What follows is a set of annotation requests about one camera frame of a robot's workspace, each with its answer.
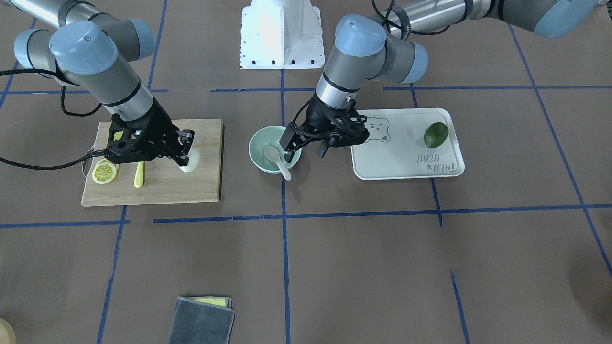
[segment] mint green bowl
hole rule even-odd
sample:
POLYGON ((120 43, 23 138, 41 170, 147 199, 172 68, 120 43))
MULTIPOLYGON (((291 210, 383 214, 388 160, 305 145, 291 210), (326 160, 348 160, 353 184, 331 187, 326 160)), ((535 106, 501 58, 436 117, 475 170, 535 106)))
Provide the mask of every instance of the mint green bowl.
MULTIPOLYGON (((251 161, 255 164, 255 166, 257 166, 257 168, 267 173, 280 174, 280 169, 278 166, 264 155, 264 148, 270 145, 276 147, 280 160, 285 163, 285 152, 283 151, 283 148, 281 148, 279 142, 284 132, 285 127, 280 125, 271 125, 269 127, 259 129, 253 135, 253 137, 251 137, 251 141, 248 143, 248 156, 251 157, 251 161)), ((293 160, 291 163, 285 163, 287 169, 295 166, 297 161, 300 159, 300 155, 302 155, 301 148, 295 153, 295 155, 293 155, 293 160)))

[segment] cutting board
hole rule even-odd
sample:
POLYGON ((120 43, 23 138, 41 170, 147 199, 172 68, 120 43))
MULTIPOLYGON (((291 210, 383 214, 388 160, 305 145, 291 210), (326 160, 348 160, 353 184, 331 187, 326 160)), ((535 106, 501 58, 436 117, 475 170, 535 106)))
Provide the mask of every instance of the cutting board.
MULTIPOLYGON (((122 163, 117 177, 108 184, 97 184, 87 175, 84 207, 134 204, 216 202, 220 197, 223 154, 223 122, 220 119, 182 119, 173 121, 180 129, 195 131, 192 148, 200 152, 198 168, 184 173, 174 160, 157 158, 144 163, 144 185, 134 187, 137 163, 122 163)), ((101 122, 94 149, 104 149, 110 122, 101 122)), ((92 166, 103 157, 93 159, 92 166)))

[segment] white tray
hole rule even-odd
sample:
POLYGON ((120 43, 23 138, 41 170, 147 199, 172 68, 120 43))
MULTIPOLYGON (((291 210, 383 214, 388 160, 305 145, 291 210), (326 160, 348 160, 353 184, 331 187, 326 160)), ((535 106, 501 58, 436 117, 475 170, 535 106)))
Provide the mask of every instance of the white tray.
POLYGON ((440 108, 359 110, 367 116, 368 141, 351 146, 355 175, 380 179, 456 177, 465 164, 450 114, 440 108), (427 128, 445 123, 449 137, 437 148, 423 140, 427 128))

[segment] spoon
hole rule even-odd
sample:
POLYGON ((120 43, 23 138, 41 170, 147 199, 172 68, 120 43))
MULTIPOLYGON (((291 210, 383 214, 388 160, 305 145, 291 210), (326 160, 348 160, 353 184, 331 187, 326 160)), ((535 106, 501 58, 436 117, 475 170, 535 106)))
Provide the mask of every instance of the spoon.
POLYGON ((278 154, 278 150, 276 149, 276 147, 272 145, 266 146, 264 148, 264 155, 266 156, 266 158, 270 159, 271 161, 273 161, 274 163, 278 165, 278 168, 280 168, 280 172, 283 174, 283 177, 285 178, 285 180, 287 181, 291 180, 291 173, 289 173, 289 170, 287 170, 287 167, 285 166, 285 164, 280 161, 280 156, 278 154))

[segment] white mounting plate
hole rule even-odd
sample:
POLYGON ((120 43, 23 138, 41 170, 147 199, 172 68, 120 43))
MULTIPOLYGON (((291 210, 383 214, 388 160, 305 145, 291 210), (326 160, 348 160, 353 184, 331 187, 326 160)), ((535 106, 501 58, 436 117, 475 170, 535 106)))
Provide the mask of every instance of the white mounting plate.
POLYGON ((368 141, 351 146, 355 175, 366 181, 380 179, 456 177, 465 164, 455 127, 441 108, 359 110, 368 121, 368 141), (449 129, 446 141, 428 148, 423 135, 435 122, 449 129))
POLYGON ((309 0, 306 10, 279 6, 242 9, 241 69, 315 69, 325 64, 321 11, 309 0))

